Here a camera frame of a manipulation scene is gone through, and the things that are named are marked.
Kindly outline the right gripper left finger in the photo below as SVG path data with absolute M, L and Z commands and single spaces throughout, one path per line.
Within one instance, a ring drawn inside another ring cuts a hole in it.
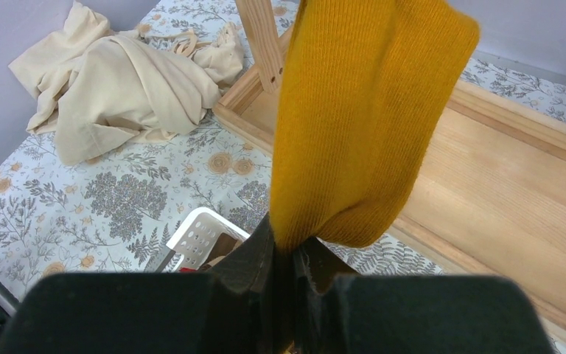
M 274 353 L 268 218 L 207 271 L 59 273 L 37 283 L 0 353 Z

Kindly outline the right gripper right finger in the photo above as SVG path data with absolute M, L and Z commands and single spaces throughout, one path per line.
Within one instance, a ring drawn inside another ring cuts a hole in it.
M 496 276 L 362 275 L 319 240 L 293 254 L 302 353 L 551 353 L 525 293 Z

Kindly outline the white plastic basket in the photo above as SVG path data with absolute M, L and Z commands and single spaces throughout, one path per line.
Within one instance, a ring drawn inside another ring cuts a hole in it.
M 206 262 L 221 235 L 243 242 L 250 235 L 215 211 L 199 207 L 191 211 L 144 267 L 146 272 L 196 270 Z

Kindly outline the mustard yellow sock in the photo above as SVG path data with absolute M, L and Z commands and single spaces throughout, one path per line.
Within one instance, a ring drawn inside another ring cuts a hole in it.
M 480 38 L 445 1 L 302 1 L 273 146 L 279 249 L 361 248 L 402 211 Z

